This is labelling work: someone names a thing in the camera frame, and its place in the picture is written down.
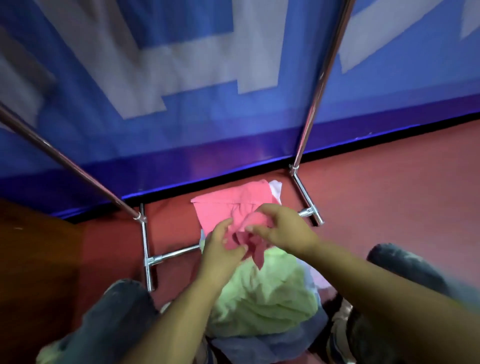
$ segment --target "person's left arm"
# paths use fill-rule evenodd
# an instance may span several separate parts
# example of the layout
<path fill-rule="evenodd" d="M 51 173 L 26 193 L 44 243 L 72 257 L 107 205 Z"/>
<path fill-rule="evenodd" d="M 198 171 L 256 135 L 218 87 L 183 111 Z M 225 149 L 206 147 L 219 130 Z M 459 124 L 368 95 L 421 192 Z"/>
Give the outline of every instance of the person's left arm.
<path fill-rule="evenodd" d="M 195 281 L 153 324 L 122 364 L 192 364 L 212 307 L 245 255 L 243 246 L 227 250 L 225 233 L 231 219 L 220 222 L 205 241 Z"/>

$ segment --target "forearm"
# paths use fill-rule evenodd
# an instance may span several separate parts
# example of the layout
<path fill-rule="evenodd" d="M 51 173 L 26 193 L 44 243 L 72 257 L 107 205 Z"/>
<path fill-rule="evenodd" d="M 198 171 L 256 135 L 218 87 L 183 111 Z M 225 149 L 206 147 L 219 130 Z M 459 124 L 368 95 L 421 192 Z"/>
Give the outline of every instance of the forearm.
<path fill-rule="evenodd" d="M 192 364 L 219 292 L 197 279 L 130 350 L 122 364 Z"/>
<path fill-rule="evenodd" d="M 478 315 L 330 243 L 301 257 L 418 362 L 467 362 L 480 354 Z"/>

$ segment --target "person's left hand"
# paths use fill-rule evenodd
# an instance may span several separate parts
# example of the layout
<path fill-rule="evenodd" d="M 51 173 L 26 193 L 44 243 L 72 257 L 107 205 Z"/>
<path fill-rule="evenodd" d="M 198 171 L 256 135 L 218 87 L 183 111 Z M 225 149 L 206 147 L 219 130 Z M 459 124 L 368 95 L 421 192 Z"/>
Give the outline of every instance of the person's left hand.
<path fill-rule="evenodd" d="M 239 266 L 242 258 L 247 253 L 246 246 L 227 250 L 225 233 L 233 220 L 228 218 L 220 222 L 205 239 L 205 248 L 202 254 L 202 262 L 198 270 L 198 279 L 204 281 L 220 294 L 223 287 L 232 277 L 235 269 Z"/>

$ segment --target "pink cloth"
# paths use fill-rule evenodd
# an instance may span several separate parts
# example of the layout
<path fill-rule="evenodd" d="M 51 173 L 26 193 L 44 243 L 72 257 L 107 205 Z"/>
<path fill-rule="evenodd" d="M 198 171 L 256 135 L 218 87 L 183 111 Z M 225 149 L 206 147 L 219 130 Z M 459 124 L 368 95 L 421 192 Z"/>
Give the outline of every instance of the pink cloth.
<path fill-rule="evenodd" d="M 269 217 L 255 212 L 261 204 L 278 204 L 266 180 L 204 194 L 194 198 L 192 202 L 205 235 L 210 233 L 219 222 L 233 218 L 227 233 L 227 249 L 234 249 L 238 245 L 248 246 L 243 259 L 251 256 L 258 268 L 262 268 L 264 252 L 270 246 L 259 236 L 245 231 L 245 227 L 273 226 Z"/>

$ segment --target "black baseboard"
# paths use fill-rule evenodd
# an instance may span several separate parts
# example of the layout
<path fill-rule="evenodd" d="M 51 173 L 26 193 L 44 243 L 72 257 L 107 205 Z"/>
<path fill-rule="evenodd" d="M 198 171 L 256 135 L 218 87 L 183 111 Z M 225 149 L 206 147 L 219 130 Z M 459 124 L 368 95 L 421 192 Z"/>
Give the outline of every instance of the black baseboard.
<path fill-rule="evenodd" d="M 317 159 L 322 159 L 322 158 L 327 158 L 331 156 L 335 156 L 338 154 L 342 153 L 347 153 L 347 152 L 352 152 L 355 150 L 363 149 L 363 148 L 368 148 L 370 146 L 376 146 L 378 144 L 383 144 L 383 143 L 390 143 L 395 140 L 399 139 L 404 139 L 404 138 L 409 138 L 411 136 L 416 136 L 416 135 L 421 135 L 425 133 L 431 133 L 435 132 L 441 129 L 446 129 L 452 126 L 464 124 L 469 121 L 474 121 L 480 119 L 480 112 L 479 113 L 473 113 L 473 114 L 468 114 L 464 116 L 460 116 L 457 118 L 452 118 L 452 119 L 447 119 L 447 120 L 442 120 L 438 122 L 433 122 L 429 123 L 426 125 L 419 125 L 419 126 L 414 126 L 408 129 L 404 130 L 399 130 L 396 132 L 391 132 L 379 136 L 374 136 L 368 139 L 362 139 L 358 140 L 355 142 L 347 143 L 347 144 L 342 144 L 339 146 L 334 146 L 331 148 L 327 149 L 322 149 L 314 152 L 310 152 L 305 154 L 302 157 L 302 163 L 304 162 L 310 162 L 312 160 L 317 160 Z M 148 194 L 144 194 L 142 196 L 136 196 L 132 198 L 128 198 L 125 200 L 125 202 L 132 206 L 136 207 L 139 206 L 141 202 L 148 204 L 154 201 L 158 200 L 163 200 L 166 198 L 170 197 L 175 197 L 179 196 L 181 194 L 187 194 L 190 192 L 196 192 L 196 191 L 201 191 L 204 190 L 205 188 L 213 187 L 213 186 L 218 186 L 221 184 L 225 184 L 228 182 L 232 181 L 237 181 L 241 180 L 244 178 L 256 176 L 259 174 L 271 172 L 273 170 L 278 170 L 281 168 L 287 168 L 289 164 L 293 163 L 293 157 L 291 158 L 286 158 L 282 159 L 279 161 L 263 164 L 260 166 L 248 168 L 245 170 L 239 170 L 233 173 L 225 174 L 222 176 L 218 177 L 213 177 L 208 180 L 203 180 L 199 182 L 193 182 L 189 183 L 186 185 L 178 186 L 178 187 L 173 187 L 169 188 L 167 190 L 163 191 L 157 191 L 157 192 L 151 192 Z M 66 221 L 69 221 L 71 223 L 80 223 L 84 222 L 87 220 L 91 220 L 94 218 L 98 218 L 103 215 L 111 214 L 113 212 L 118 211 L 118 209 L 111 203 L 106 203 L 102 205 L 98 205 L 94 207 L 92 210 L 86 211 L 84 213 L 81 213 L 79 215 L 71 216 L 69 218 L 66 218 Z"/>

